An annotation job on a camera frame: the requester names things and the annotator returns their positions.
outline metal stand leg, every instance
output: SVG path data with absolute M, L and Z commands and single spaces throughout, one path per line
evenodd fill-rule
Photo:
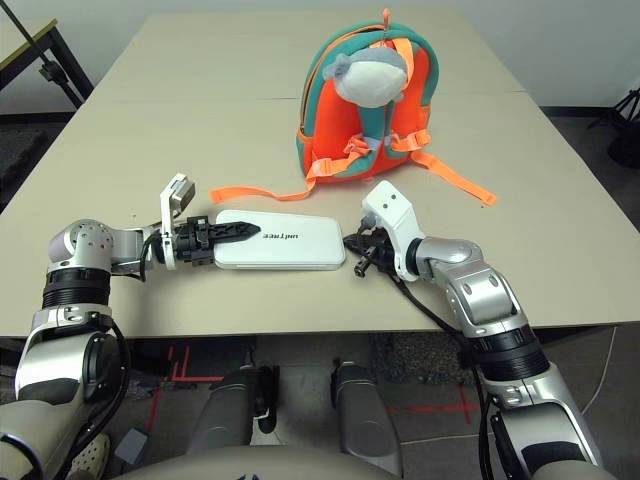
M 75 85 L 80 95 L 86 100 L 93 92 L 93 85 L 87 75 L 82 70 L 82 67 L 74 57 L 73 53 L 69 49 L 69 46 L 58 32 L 57 28 L 52 28 L 47 35 L 51 38 L 51 53 L 60 62 L 60 65 L 67 73 L 73 84 Z
M 263 433 L 276 427 L 279 367 L 256 369 L 253 362 L 216 385 L 202 409 L 187 455 L 212 448 L 249 445 L 253 419 Z
M 367 370 L 343 363 L 332 376 L 332 390 L 342 451 L 402 477 L 398 435 Z
M 215 386 L 202 409 L 187 455 L 249 445 L 253 433 L 256 370 L 238 370 Z

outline floor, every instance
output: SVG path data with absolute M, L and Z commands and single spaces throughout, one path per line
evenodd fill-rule
M 607 127 L 587 131 L 585 127 L 591 121 L 588 118 L 554 117 L 551 121 L 640 229 L 640 170 L 620 167 L 607 158 L 605 149 L 612 132 Z M 611 335 L 612 329 L 606 328 L 545 346 L 579 406 L 589 401 L 598 386 Z M 380 342 L 379 335 L 343 334 L 176 340 L 138 345 L 140 358 L 147 360 L 147 370 L 155 368 L 157 374 L 136 375 L 129 395 L 107 432 L 117 444 L 126 431 L 137 428 L 149 433 L 149 445 L 137 466 L 123 466 L 113 458 L 106 478 L 183 454 L 209 395 L 210 383 L 200 383 L 193 378 L 223 376 L 233 371 L 241 365 L 240 352 L 247 347 L 255 349 L 257 364 L 281 367 L 275 434 L 263 435 L 254 429 L 252 443 L 338 451 L 337 418 L 330 402 L 329 377 L 334 359 L 341 358 L 372 365 L 378 373 L 380 393 L 392 412 L 403 443 L 406 479 L 480 478 L 476 453 L 477 400 L 468 385 L 468 376 L 451 367 L 455 353 L 452 346 L 429 334 L 417 335 L 412 339 L 399 339 L 394 343 L 393 355 L 381 361 Z M 633 373 L 640 364 L 638 345 L 640 324 L 618 327 L 602 389 L 586 414 L 605 465 L 619 480 L 636 478 L 636 472 L 640 471 L 637 448 L 640 382 Z M 420 364 L 433 361 L 422 357 L 420 352 L 438 348 L 441 349 L 439 358 L 448 359 L 449 368 L 419 368 Z M 8 401 L 11 369 L 2 367 L 0 374 L 3 375 L 2 400 Z M 496 479 L 504 479 L 495 451 L 492 460 Z

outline gray plush head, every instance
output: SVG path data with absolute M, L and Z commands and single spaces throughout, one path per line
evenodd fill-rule
M 344 53 L 339 53 L 335 61 L 322 70 L 322 78 L 329 80 L 330 78 L 340 77 L 347 73 L 350 66 L 351 58 Z
M 387 63 L 407 73 L 407 63 L 394 49 L 389 47 L 365 48 L 358 50 L 351 56 L 339 53 L 335 61 L 322 70 L 322 78 L 338 78 L 349 71 L 355 62 L 380 62 Z

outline black stand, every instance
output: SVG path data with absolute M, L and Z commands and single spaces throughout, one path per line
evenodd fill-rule
M 627 118 L 622 111 L 631 104 Z M 607 153 L 611 159 L 623 167 L 640 169 L 640 111 L 636 109 L 640 104 L 640 88 L 629 90 L 629 94 L 604 115 L 591 122 L 587 128 L 598 125 L 611 125 L 618 131 L 618 137 L 611 142 Z
M 13 14 L 4 0 L 0 0 L 0 7 L 2 7 L 30 46 L 29 50 L 24 52 L 2 70 L 2 75 L 0 75 L 0 90 L 2 90 L 20 72 L 40 57 L 43 62 L 40 74 L 47 81 L 54 82 L 58 85 L 67 98 L 69 98 L 71 103 L 73 103 L 76 108 L 80 108 L 83 102 L 69 86 L 69 78 L 71 78 L 76 89 L 85 100 L 89 95 L 91 95 L 93 85 L 85 75 L 76 58 L 73 56 L 73 53 L 71 53 L 71 50 L 65 43 L 62 35 L 60 35 L 60 32 L 58 32 L 54 27 L 36 41 L 31 37 L 29 32 L 27 32 L 22 23 L 20 23 L 20 20 L 18 20 L 18 18 Z M 62 66 L 49 60 L 45 55 L 45 50 L 49 49 Z
M 622 111 L 627 108 L 633 101 L 633 105 L 631 106 L 631 110 L 627 114 L 627 118 L 625 119 L 622 116 Z M 640 112 L 636 114 L 636 108 L 638 107 L 638 103 L 640 102 L 640 88 L 636 90 L 629 90 L 629 94 L 616 103 L 613 107 L 609 108 L 600 118 L 591 122 L 587 129 L 591 129 L 598 125 L 611 125 L 616 129 L 626 128 L 631 122 L 637 122 L 640 120 Z

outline gray carpet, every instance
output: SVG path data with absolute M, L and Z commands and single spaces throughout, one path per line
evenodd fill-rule
M 0 212 L 65 125 L 63 122 L 0 125 Z

